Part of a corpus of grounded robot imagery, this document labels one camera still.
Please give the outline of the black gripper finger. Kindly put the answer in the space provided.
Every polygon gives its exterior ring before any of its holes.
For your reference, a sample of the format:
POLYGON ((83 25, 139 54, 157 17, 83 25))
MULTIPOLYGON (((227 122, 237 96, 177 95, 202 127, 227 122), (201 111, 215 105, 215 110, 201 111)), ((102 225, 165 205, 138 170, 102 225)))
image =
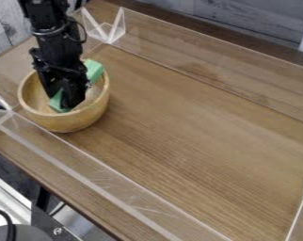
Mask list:
POLYGON ((31 65, 37 72, 41 86, 49 98, 53 98, 59 90, 59 78, 57 77, 49 63, 41 58, 41 52, 37 48, 29 51, 31 55, 31 65))
POLYGON ((86 74, 63 74, 61 76, 59 108, 73 109, 85 100, 86 74))

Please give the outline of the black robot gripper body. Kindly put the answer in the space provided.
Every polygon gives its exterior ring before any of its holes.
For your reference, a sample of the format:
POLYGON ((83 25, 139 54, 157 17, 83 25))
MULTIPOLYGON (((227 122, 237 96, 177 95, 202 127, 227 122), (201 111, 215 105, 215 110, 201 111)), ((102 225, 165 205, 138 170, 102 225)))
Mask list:
POLYGON ((54 26, 50 28, 31 28, 37 41, 41 58, 49 63, 59 78, 63 74, 83 74, 86 68, 79 60, 82 43, 77 26, 54 26))

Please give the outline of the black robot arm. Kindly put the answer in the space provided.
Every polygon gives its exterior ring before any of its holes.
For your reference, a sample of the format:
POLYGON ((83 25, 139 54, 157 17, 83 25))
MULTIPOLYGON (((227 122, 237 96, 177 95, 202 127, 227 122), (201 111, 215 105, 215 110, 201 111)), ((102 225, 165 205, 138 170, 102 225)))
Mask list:
POLYGON ((87 69, 79 60, 85 39, 81 23, 67 15, 67 0, 17 0, 30 21, 37 47, 29 50, 31 65, 49 98, 59 93, 59 108, 85 100, 87 69))

